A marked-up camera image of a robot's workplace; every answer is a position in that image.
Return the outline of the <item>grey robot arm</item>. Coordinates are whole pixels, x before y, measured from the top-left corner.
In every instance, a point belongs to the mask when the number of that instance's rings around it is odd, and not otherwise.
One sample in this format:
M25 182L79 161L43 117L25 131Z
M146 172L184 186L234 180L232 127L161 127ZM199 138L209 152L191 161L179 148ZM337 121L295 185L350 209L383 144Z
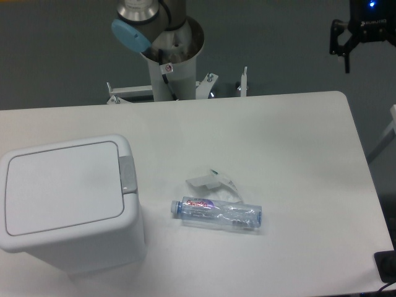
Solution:
M329 53L344 59L350 72L350 53L360 43L388 41L395 45L395 1L350 1L350 20L335 19L330 28ZM111 24L115 37L128 49L144 53L167 31L187 21L185 1L118 1Z

